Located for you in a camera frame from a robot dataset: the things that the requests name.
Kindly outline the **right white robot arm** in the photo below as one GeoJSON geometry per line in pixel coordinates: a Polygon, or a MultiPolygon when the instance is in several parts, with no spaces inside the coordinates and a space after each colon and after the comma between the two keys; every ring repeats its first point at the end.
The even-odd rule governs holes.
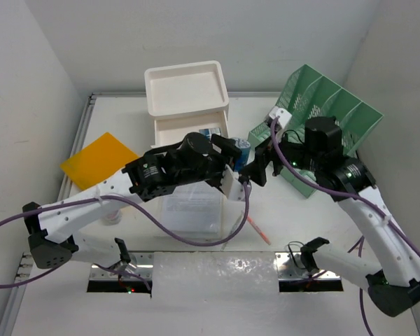
{"type": "Polygon", "coordinates": [[[255,149],[241,176],[263,186],[265,168],[286,167],[295,177],[332,197],[352,219],[377,257],[368,262],[318,237],[300,248],[307,273],[328,270],[367,292],[385,315],[395,317],[420,302],[420,250],[409,241],[387,209],[375,178],[357,158],[344,154],[342,130],[334,117],[304,124],[301,142],[288,140],[282,117],[267,117],[270,136],[255,149]]]}

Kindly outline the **white drawer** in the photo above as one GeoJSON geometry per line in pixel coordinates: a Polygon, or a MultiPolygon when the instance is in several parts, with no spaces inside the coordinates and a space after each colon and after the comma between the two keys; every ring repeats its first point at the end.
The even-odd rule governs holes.
{"type": "Polygon", "coordinates": [[[189,132],[218,128],[220,135],[229,137],[228,114],[218,111],[200,115],[189,115],[181,118],[154,120],[155,140],[152,148],[175,144],[189,132]]]}

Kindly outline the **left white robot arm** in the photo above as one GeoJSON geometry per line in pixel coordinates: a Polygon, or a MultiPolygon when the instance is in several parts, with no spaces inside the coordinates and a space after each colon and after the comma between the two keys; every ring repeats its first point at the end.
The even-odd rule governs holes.
{"type": "Polygon", "coordinates": [[[26,204],[24,223],[36,266],[50,270],[70,260],[111,269],[130,264],[132,258],[122,239],[99,241],[81,229],[126,204],[149,202],[191,183],[205,182],[229,200],[242,200],[246,189],[233,172],[241,154],[232,139],[191,132],[178,143],[145,152],[73,197],[43,206],[26,204]]]}

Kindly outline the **white drawer cabinet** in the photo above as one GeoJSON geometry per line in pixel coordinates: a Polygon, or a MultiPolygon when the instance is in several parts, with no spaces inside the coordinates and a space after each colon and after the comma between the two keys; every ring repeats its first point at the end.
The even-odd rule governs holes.
{"type": "Polygon", "coordinates": [[[194,62],[147,69],[148,113],[157,119],[222,111],[229,97],[221,64],[194,62]]]}

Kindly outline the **blue-white round tin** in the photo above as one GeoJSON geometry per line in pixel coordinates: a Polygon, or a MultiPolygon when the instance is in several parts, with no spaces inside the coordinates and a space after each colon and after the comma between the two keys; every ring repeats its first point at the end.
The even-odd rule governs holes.
{"type": "Polygon", "coordinates": [[[251,144],[248,140],[239,137],[232,137],[232,140],[234,140],[235,146],[241,150],[241,156],[235,161],[234,164],[234,171],[239,172],[246,166],[248,162],[249,154],[251,151],[251,144]]]}
{"type": "Polygon", "coordinates": [[[222,135],[221,129],[219,127],[211,127],[211,128],[200,129],[199,133],[203,134],[208,139],[210,139],[213,134],[216,134],[218,136],[222,135]]]}

